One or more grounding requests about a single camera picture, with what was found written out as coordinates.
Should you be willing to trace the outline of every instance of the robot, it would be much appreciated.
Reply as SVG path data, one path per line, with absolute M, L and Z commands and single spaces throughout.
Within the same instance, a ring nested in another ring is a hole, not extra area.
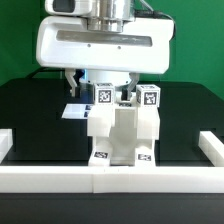
M 155 166 L 160 88 L 137 83 L 140 73 L 168 69 L 175 23 L 139 1 L 146 10 L 135 10 L 134 0 L 45 1 L 52 16 L 39 28 L 39 64 L 65 68 L 72 96 L 79 95 L 82 69 L 88 71 L 84 82 L 94 87 L 89 166 Z

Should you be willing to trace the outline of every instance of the green wall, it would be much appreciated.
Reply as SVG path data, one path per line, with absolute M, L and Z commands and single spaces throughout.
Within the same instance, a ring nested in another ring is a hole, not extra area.
M 224 99 L 223 0 L 148 2 L 173 16 L 177 24 L 170 69 L 161 80 L 201 83 Z M 36 37 L 46 15 L 44 0 L 1 0 L 0 85 L 39 67 Z M 142 75 L 141 79 L 158 80 L 158 76 Z

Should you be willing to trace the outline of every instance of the white plastic casing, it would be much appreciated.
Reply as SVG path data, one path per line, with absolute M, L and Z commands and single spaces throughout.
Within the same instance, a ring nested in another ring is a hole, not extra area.
M 80 16 L 91 12 L 92 10 L 92 0 L 74 0 L 75 9 L 71 13 L 67 12 L 55 12 L 53 9 L 54 0 L 45 1 L 45 10 L 51 15 L 65 15 L 65 16 Z
M 74 32 L 90 32 L 84 18 L 48 17 L 40 25 L 37 61 L 47 67 L 163 74 L 169 67 L 173 26 L 171 20 L 137 18 L 135 22 L 125 23 L 123 33 L 117 35 L 121 39 L 122 35 L 151 37 L 152 46 L 118 46 L 76 42 Z

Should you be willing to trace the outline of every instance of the black tabletop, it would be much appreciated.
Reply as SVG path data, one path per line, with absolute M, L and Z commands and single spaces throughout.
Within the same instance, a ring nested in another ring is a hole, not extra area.
M 198 147 L 200 130 L 224 140 L 224 102 L 200 84 L 161 82 L 157 166 L 212 166 Z M 86 120 L 66 120 L 65 80 L 15 79 L 0 87 L 0 128 L 14 146 L 2 165 L 87 165 Z M 0 194 L 1 223 L 222 223 L 223 194 Z

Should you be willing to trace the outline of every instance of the white block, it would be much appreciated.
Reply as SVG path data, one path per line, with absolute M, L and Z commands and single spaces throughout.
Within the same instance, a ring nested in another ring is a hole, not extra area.
M 115 87 L 111 83 L 94 84 L 95 105 L 113 105 L 115 100 Z
M 221 193 L 223 168 L 214 167 L 130 167 L 130 192 Z
M 87 135 L 109 137 L 113 120 L 113 106 L 94 105 L 88 114 Z
M 135 148 L 135 166 L 155 166 L 155 140 L 152 140 L 151 145 L 139 144 Z
M 12 147 L 12 130 L 0 129 L 0 163 Z
M 159 139 L 160 118 L 157 107 L 138 107 L 137 139 Z
M 129 192 L 129 167 L 108 167 L 94 173 L 94 193 Z
M 160 88 L 156 85 L 137 85 L 136 100 L 141 107 L 159 107 Z
M 74 166 L 1 166 L 0 192 L 91 193 L 92 169 Z
M 93 148 L 89 166 L 110 166 L 113 147 L 108 141 L 101 141 Z
M 216 167 L 224 167 L 224 144 L 210 131 L 201 131 L 198 146 Z

